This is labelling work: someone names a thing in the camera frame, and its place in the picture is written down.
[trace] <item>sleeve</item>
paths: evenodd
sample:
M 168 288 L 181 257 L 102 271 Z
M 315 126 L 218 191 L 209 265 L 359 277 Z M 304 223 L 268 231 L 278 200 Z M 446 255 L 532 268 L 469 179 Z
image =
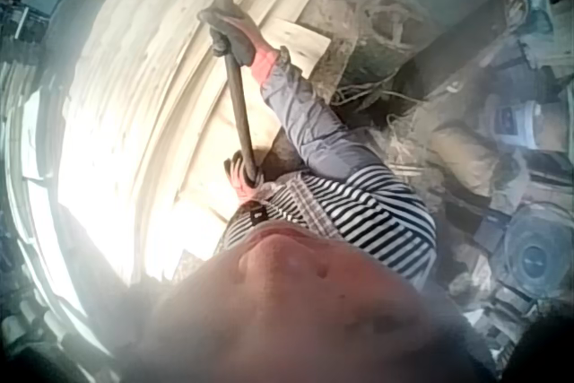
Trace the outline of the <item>sleeve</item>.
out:
M 318 98 L 312 85 L 282 53 L 261 88 L 300 157 L 318 175 L 347 180 L 354 172 L 381 160 Z
M 386 166 L 371 166 L 349 177 L 347 184 L 368 192 L 380 207 L 415 237 L 436 249 L 436 226 L 422 200 Z

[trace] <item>lips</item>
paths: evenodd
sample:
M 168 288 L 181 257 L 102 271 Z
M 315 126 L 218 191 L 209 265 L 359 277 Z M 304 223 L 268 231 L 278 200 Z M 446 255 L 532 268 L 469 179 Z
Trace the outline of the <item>lips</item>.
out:
M 248 234 L 246 242 L 253 247 L 271 235 L 284 235 L 299 242 L 302 246 L 313 249 L 328 247 L 330 242 L 328 239 L 322 239 L 307 229 L 284 221 L 261 223 Z
M 248 238 L 248 248 L 239 260 L 239 270 L 259 280 L 279 282 L 287 278 L 327 273 L 329 241 L 287 222 L 258 226 Z

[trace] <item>red glove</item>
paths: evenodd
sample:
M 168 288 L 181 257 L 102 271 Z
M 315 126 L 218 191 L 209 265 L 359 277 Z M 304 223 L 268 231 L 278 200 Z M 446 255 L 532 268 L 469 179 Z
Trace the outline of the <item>red glove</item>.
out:
M 222 57 L 232 53 L 239 65 L 249 66 L 256 81 L 263 85 L 277 58 L 279 51 L 263 38 L 257 25 L 239 8 L 234 17 L 215 8 L 199 13 L 199 20 L 209 24 L 213 38 L 213 53 Z
M 233 159 L 228 159 L 223 163 L 227 179 L 230 181 L 231 186 L 237 193 L 237 198 L 240 204 L 245 204 L 251 201 L 257 192 L 257 188 L 263 184 L 263 176 L 258 174 L 255 184 L 249 181 L 245 172 L 245 162 L 241 152 L 236 152 Z

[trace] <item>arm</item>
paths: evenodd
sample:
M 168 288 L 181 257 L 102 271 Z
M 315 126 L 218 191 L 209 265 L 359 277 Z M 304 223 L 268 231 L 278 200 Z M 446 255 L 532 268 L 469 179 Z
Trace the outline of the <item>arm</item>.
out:
M 382 165 L 375 153 L 361 144 L 311 84 L 291 64 L 284 48 L 263 82 L 265 103 L 275 112 L 289 139 L 307 166 L 317 174 L 338 180 L 372 165 Z
M 317 174 L 347 180 L 354 172 L 380 159 L 362 145 L 335 113 L 315 96 L 311 84 L 267 43 L 255 23 L 241 11 L 236 17 L 210 9 L 200 20 L 212 26 L 213 52 L 231 52 L 240 65 L 249 66 L 261 85 L 265 103 L 275 112 L 301 158 Z

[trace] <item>bucket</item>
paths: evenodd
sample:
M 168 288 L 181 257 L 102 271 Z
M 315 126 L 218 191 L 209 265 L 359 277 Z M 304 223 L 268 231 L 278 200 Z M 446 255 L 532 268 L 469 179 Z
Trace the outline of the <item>bucket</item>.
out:
M 535 117 L 541 114 L 540 105 L 527 103 L 498 107 L 491 119 L 491 133 L 505 144 L 538 150 L 535 139 Z

